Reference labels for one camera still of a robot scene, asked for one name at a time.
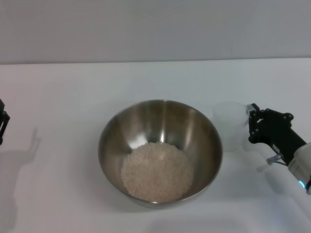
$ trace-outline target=translucent plastic cup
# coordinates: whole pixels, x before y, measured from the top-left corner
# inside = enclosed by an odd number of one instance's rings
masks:
[[[242,144],[248,123],[246,105],[225,101],[213,108],[212,122],[222,140],[223,149],[235,150]]]

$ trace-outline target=uncooked white rice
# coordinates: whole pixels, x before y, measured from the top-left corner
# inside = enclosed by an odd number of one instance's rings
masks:
[[[182,197],[193,179],[186,154],[167,143],[146,143],[123,161],[121,179],[132,196],[147,201],[169,202]]]

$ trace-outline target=metal mixing bowl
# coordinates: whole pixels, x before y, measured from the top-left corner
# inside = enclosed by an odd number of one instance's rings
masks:
[[[190,190],[173,202],[135,198],[120,176],[125,156],[138,146],[160,141],[182,150],[194,166]],[[157,208],[187,200],[206,189],[218,174],[223,149],[215,127],[198,110],[175,101],[149,100],[123,109],[108,122],[99,141],[98,157],[104,174],[118,190],[139,204]]]

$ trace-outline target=white tabletop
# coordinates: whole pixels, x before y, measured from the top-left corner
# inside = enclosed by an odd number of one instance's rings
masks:
[[[105,178],[97,158],[110,118],[150,99],[186,103],[211,117],[224,100],[294,115],[311,141],[311,59],[0,66],[11,117],[0,146],[0,233],[310,232],[311,197],[274,152],[250,144],[225,152],[198,199],[150,210]]]

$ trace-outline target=rice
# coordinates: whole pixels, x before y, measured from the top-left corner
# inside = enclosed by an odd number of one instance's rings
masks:
[[[186,154],[167,143],[146,143],[125,157],[121,168],[124,187],[147,201],[178,200],[192,184],[193,167]]]

